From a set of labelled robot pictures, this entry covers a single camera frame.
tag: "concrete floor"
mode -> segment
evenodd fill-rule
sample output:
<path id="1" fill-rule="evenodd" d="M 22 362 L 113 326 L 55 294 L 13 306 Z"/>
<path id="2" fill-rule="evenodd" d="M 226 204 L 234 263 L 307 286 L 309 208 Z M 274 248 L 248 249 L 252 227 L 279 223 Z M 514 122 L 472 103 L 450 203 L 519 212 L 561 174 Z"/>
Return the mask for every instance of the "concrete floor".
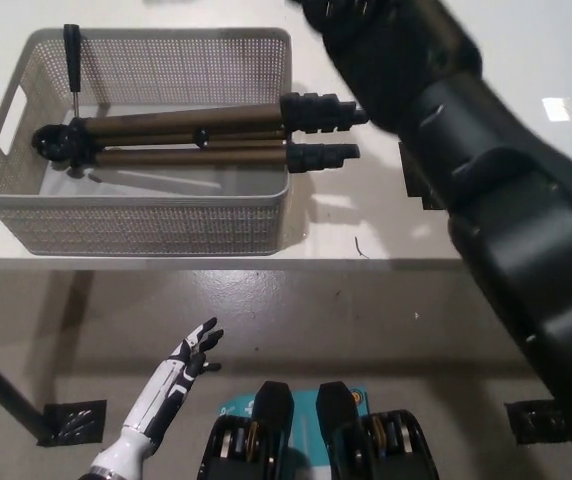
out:
<path id="1" fill-rule="evenodd" d="M 38 405 L 107 399 L 108 445 L 160 359 L 214 315 L 224 370 L 198 380 L 149 480 L 195 478 L 218 406 L 266 379 L 341 379 L 371 411 L 411 410 L 442 479 L 572 478 L 572 444 L 514 445 L 504 403 L 547 392 L 461 272 L 0 272 L 0 369 Z M 100 449 L 36 447 L 0 409 L 0 480 L 73 480 Z"/>

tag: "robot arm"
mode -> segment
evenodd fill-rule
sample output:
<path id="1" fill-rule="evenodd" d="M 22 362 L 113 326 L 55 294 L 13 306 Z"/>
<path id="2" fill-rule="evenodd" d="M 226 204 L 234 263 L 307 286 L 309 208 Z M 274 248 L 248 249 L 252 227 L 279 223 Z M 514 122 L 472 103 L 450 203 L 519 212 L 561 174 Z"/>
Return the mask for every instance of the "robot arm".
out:
<path id="1" fill-rule="evenodd" d="M 361 106 L 399 135 L 451 239 L 572 421 L 572 160 L 482 79 L 438 0 L 296 0 Z"/>
<path id="2" fill-rule="evenodd" d="M 133 405 L 117 441 L 100 453 L 80 480 L 141 480 L 144 461 L 153 455 L 197 376 L 221 369 L 205 352 L 224 335 L 212 318 L 197 327 L 155 370 Z"/>

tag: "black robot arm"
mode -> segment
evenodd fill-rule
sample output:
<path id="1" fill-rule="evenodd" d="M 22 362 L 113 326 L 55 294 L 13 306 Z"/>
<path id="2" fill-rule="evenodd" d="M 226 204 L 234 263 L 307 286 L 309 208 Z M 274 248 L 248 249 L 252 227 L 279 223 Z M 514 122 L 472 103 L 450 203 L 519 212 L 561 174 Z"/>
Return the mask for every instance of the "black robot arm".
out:
<path id="1" fill-rule="evenodd" d="M 450 235 L 572 422 L 572 160 L 482 79 L 438 0 L 298 0 L 361 106 L 399 135 Z"/>

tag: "white plastic basket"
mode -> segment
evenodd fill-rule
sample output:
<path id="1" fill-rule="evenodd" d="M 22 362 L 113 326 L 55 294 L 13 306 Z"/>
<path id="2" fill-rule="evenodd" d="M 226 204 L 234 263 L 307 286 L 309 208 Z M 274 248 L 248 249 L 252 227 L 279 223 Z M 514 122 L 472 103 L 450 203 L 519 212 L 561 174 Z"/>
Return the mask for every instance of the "white plastic basket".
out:
<path id="1" fill-rule="evenodd" d="M 290 39 L 282 30 L 83 29 L 82 35 L 82 116 L 271 103 L 290 91 Z M 73 180 L 31 147 L 37 128 L 70 118 L 61 30 L 41 30 L 28 40 L 0 108 L 0 134 L 18 88 L 26 105 L 7 153 L 0 146 L 0 219 L 30 252 L 278 250 L 285 169 L 97 170 Z"/>

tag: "white robotic hand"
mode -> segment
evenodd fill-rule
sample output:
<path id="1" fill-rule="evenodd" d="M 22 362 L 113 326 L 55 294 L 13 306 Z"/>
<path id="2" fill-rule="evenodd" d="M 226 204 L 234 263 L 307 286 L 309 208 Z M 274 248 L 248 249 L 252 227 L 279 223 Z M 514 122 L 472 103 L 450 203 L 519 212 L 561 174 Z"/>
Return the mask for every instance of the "white robotic hand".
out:
<path id="1" fill-rule="evenodd" d="M 166 430 L 186 400 L 195 379 L 221 369 L 206 361 L 208 350 L 224 335 L 216 318 L 197 327 L 164 360 L 139 395 L 122 427 L 119 439 L 100 453 L 90 473 L 80 480 L 141 480 L 144 460 L 153 455 Z"/>

